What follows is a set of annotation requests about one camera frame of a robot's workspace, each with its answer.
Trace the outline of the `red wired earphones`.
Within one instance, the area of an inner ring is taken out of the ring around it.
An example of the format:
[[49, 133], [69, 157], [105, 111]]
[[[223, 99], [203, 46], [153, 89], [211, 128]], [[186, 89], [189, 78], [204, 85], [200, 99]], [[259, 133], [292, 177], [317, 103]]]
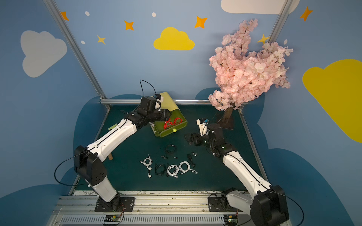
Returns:
[[177, 117], [177, 118], [175, 118], [175, 120], [173, 122], [173, 125], [176, 126], [176, 125], [181, 124], [181, 123], [183, 123], [183, 119], [180, 118], [180, 117]]
[[164, 130], [170, 128], [170, 127], [173, 127], [173, 122], [169, 119], [168, 121], [165, 122], [164, 124]]

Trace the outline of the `yellow-green drawer cabinet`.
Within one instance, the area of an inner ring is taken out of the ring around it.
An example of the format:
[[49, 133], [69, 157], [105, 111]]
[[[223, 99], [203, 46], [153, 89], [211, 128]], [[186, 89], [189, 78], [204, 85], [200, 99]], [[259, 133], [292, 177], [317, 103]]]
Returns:
[[169, 110], [171, 112], [171, 117], [168, 121], [156, 121], [150, 126], [156, 137], [166, 137], [185, 128], [188, 121], [167, 92], [160, 93], [160, 95], [161, 109]]

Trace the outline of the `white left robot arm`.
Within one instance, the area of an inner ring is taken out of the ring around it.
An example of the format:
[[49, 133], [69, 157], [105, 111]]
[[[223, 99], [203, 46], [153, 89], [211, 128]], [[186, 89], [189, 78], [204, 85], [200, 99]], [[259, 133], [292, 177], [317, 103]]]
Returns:
[[151, 122], [168, 121], [172, 113], [167, 109], [129, 112], [115, 128], [87, 147], [74, 151], [74, 171], [83, 178], [99, 196], [106, 211], [116, 212], [121, 207], [119, 194], [107, 177], [103, 164], [106, 158], [128, 137]]

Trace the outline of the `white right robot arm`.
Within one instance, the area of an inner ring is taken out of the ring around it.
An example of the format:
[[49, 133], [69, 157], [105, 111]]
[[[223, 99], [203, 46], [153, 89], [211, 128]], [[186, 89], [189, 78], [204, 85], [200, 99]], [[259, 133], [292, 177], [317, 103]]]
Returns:
[[184, 137], [190, 145], [205, 146], [221, 159], [241, 181], [248, 195], [237, 190], [225, 193], [230, 207], [243, 211], [256, 226], [278, 226], [289, 220], [287, 198], [280, 186], [273, 186], [258, 175], [241, 157], [236, 148], [225, 141], [220, 125], [200, 125], [200, 133]]

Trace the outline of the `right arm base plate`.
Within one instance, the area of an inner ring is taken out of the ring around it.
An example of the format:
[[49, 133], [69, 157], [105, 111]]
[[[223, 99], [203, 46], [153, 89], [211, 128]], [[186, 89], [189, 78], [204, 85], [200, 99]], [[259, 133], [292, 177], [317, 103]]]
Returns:
[[237, 196], [208, 197], [208, 210], [210, 212], [236, 212], [237, 210], [249, 213], [250, 204], [248, 200], [242, 199]]

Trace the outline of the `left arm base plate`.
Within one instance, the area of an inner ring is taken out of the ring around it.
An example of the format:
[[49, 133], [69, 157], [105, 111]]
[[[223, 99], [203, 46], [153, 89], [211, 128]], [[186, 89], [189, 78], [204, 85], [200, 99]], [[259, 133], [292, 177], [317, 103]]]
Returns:
[[135, 197], [116, 196], [112, 201], [105, 202], [98, 198], [95, 212], [132, 212], [134, 208]]

